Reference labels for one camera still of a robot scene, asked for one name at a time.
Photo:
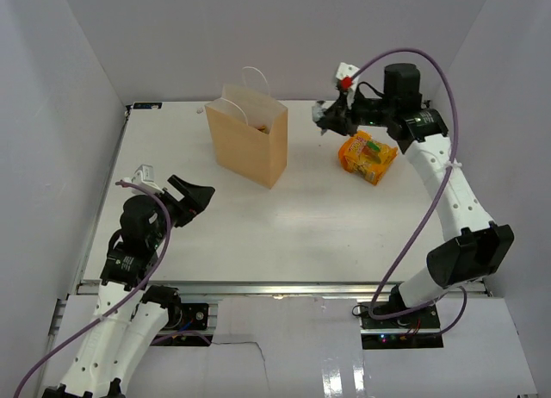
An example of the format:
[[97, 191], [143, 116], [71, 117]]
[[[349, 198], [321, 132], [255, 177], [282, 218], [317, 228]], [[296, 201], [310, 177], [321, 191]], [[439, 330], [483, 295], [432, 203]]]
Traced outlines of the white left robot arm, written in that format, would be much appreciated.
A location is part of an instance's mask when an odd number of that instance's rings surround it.
[[184, 227], [210, 203], [215, 189], [173, 175], [175, 198], [148, 175], [118, 182], [133, 196], [123, 206], [120, 227], [108, 243], [91, 323], [71, 336], [76, 356], [45, 397], [123, 397], [146, 350], [164, 328], [183, 317], [176, 289], [149, 283], [167, 252], [173, 228]]

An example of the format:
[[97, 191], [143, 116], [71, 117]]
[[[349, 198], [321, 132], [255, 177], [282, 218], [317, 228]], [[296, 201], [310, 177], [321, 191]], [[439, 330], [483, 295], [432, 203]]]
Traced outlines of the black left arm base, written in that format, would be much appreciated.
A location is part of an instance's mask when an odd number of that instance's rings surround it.
[[182, 303], [169, 313], [169, 323], [157, 334], [151, 346], [209, 346], [207, 334], [209, 305]]

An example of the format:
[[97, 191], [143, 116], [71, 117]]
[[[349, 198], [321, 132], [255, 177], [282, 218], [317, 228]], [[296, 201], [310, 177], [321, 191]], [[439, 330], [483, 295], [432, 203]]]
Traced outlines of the orange yellow candy bag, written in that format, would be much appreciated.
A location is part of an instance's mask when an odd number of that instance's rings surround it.
[[371, 134], [358, 131], [341, 145], [337, 157], [344, 170], [377, 185], [397, 157], [398, 150], [396, 146], [379, 142]]

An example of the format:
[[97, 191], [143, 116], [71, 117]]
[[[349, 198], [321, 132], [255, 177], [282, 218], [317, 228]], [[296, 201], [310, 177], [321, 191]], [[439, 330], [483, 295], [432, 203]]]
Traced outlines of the brown paper bag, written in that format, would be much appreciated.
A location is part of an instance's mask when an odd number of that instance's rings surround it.
[[288, 108], [266, 91], [224, 84], [205, 105], [216, 161], [268, 189], [288, 163]]

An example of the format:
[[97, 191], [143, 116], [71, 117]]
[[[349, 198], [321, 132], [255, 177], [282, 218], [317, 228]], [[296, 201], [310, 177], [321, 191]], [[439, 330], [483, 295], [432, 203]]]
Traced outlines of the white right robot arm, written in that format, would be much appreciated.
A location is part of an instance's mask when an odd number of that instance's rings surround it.
[[426, 265], [393, 287], [387, 302], [372, 303], [368, 315], [407, 328], [420, 310], [451, 289], [495, 273], [509, 251], [514, 233], [482, 208], [455, 158], [455, 145], [440, 113], [423, 100], [420, 72], [414, 64], [384, 69], [383, 90], [365, 97], [354, 80], [358, 67], [339, 64], [337, 100], [318, 101], [313, 121], [322, 132], [347, 137], [339, 158], [347, 171], [376, 182], [402, 153], [414, 167], [437, 213], [444, 242], [426, 256]]

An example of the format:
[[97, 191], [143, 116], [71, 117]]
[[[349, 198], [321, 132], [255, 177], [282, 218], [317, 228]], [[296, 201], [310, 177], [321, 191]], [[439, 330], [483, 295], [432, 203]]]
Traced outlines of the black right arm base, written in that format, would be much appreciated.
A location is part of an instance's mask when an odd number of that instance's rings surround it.
[[351, 310], [361, 325], [364, 351], [440, 349], [443, 336], [435, 306], [419, 310], [394, 320], [374, 320], [368, 315], [368, 303]]

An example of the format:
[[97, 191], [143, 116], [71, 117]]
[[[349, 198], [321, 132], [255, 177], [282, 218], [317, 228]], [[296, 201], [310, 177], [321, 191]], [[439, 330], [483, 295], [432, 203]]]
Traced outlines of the silver foil snack packet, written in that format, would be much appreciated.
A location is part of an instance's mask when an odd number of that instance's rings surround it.
[[324, 104], [324, 100], [319, 100], [316, 101], [312, 106], [312, 119], [315, 125], [319, 128], [321, 135], [324, 135], [326, 133], [326, 129], [321, 126], [321, 120], [325, 116]]

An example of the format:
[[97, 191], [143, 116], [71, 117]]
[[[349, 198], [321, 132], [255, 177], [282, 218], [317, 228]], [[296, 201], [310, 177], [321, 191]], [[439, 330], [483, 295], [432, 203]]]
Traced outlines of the blue label left corner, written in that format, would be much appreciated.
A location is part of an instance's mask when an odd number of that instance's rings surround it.
[[162, 103], [154, 102], [154, 103], [134, 103], [132, 106], [132, 109], [161, 109], [163, 106]]

